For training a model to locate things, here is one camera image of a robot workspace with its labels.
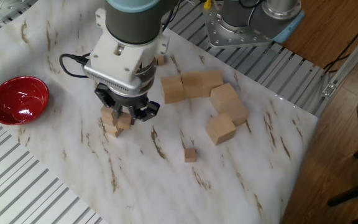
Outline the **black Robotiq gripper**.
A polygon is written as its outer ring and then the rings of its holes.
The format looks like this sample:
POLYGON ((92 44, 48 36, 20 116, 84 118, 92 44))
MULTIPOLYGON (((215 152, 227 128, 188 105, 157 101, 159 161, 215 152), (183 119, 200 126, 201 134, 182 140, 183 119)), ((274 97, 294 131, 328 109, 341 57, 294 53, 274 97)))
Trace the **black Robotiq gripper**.
POLYGON ((105 107, 112 109, 116 118, 120 117, 123 108, 127 108, 134 119, 145 122, 155 117, 160 109, 159 103, 149 101, 147 92, 138 96, 122 96, 107 85, 98 83, 94 93, 105 107))

